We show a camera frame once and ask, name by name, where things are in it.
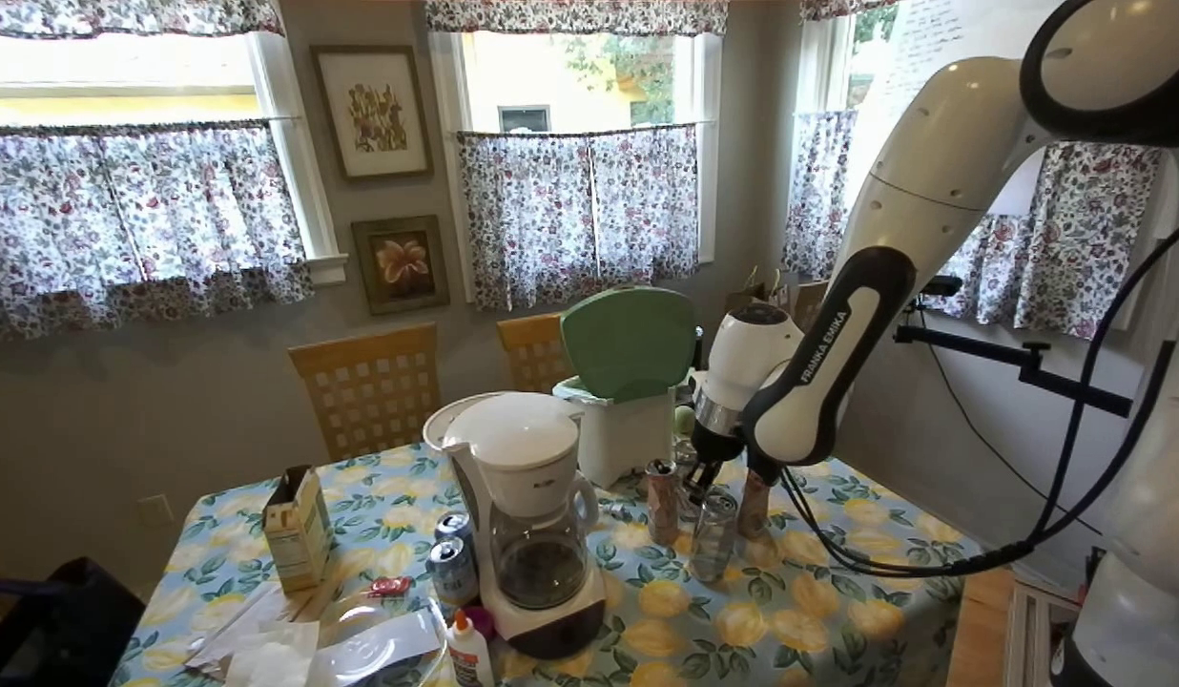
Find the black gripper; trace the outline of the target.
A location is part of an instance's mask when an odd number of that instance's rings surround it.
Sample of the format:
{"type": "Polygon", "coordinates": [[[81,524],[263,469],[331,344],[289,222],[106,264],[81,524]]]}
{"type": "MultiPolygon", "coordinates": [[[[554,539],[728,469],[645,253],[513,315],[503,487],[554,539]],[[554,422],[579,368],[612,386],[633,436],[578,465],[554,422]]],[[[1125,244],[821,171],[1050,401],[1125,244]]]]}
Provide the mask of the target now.
{"type": "Polygon", "coordinates": [[[706,487],[718,482],[722,465],[742,455],[742,440],[715,436],[710,427],[695,422],[692,450],[695,450],[695,469],[683,478],[683,483],[695,498],[703,498],[706,487]]]}

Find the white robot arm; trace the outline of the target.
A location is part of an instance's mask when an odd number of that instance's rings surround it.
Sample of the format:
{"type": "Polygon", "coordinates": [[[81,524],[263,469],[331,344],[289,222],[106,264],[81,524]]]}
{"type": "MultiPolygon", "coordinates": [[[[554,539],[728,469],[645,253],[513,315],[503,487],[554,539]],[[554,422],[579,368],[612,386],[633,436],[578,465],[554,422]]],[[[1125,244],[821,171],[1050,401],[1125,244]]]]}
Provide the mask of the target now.
{"type": "MultiPolygon", "coordinates": [[[[862,178],[844,264],[807,338],[757,377],[706,380],[703,427],[748,455],[753,508],[785,469],[834,455],[839,409],[895,311],[1050,141],[1179,147],[1179,0],[1062,0],[1023,57],[930,73],[862,178]]],[[[1111,531],[1065,641],[1065,680],[1179,687],[1176,351],[1157,357],[1096,493],[1111,505],[1111,531]]]]}

